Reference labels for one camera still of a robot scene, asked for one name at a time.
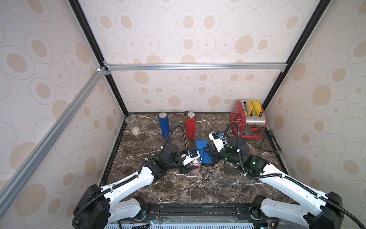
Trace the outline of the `pink thermos bottle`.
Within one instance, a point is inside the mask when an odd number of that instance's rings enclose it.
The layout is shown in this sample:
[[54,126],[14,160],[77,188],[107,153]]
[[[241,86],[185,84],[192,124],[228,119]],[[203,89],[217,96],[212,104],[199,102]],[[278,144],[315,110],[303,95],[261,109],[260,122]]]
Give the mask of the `pink thermos bottle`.
[[202,158],[198,157],[197,159],[190,162],[189,166],[192,169],[190,174],[196,175],[200,172],[200,166],[201,166]]

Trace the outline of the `blue cloth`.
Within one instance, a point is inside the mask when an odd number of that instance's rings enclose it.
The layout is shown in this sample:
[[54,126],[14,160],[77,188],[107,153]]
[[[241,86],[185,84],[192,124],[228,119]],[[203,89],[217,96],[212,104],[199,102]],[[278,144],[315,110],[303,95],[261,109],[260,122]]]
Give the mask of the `blue cloth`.
[[196,150],[198,150],[201,155],[201,166],[214,167],[216,165],[217,160],[215,156],[213,156],[213,153],[216,151],[214,144],[208,144],[208,141],[206,140],[197,140]]

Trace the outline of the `blue thermos bottle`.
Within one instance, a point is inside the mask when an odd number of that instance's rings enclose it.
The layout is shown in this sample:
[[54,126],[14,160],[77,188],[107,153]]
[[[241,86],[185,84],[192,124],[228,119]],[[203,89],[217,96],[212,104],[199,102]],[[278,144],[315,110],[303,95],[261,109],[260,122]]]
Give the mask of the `blue thermos bottle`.
[[168,114],[166,112],[161,112],[158,115],[158,119],[161,127],[162,136],[164,139],[167,139],[170,134],[170,123]]

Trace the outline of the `red thermos bottle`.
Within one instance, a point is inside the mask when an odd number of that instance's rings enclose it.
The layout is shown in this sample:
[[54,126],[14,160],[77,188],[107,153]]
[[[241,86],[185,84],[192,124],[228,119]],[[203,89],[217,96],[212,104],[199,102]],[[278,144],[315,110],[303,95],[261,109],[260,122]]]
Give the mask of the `red thermos bottle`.
[[187,138],[193,139],[195,137],[195,128],[196,128],[196,114],[193,112],[189,112],[186,115]]

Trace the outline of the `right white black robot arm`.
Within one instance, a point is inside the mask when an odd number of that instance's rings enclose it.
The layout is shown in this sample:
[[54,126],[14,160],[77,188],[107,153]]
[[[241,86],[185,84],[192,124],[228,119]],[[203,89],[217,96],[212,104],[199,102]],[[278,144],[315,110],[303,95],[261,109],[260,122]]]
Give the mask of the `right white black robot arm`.
[[340,229],[345,216],[359,228],[365,226],[353,214],[343,208],[342,198],[314,189],[279,170],[264,158],[249,152],[247,143],[239,136],[227,138],[227,133],[211,132],[217,157],[236,164],[244,175],[259,180],[286,194],[295,204],[282,203],[259,197],[258,204],[251,207],[252,217],[261,214],[283,219],[309,229]]

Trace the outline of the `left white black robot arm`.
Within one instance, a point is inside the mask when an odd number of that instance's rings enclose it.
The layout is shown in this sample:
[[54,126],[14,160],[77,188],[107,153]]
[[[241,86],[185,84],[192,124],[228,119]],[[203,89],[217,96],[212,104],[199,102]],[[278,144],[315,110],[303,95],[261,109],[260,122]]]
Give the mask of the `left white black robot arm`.
[[179,168],[183,173],[188,172],[189,169],[182,161],[179,147],[168,144],[177,129],[180,129],[183,134],[184,155],[189,156],[184,128],[177,125],[168,135],[160,152],[151,158],[146,158],[138,171],[110,185],[98,187],[94,184],[88,187],[73,211],[72,226],[75,229],[103,228],[113,221],[112,217],[116,216],[112,208],[121,203],[125,197],[161,179],[170,169]]

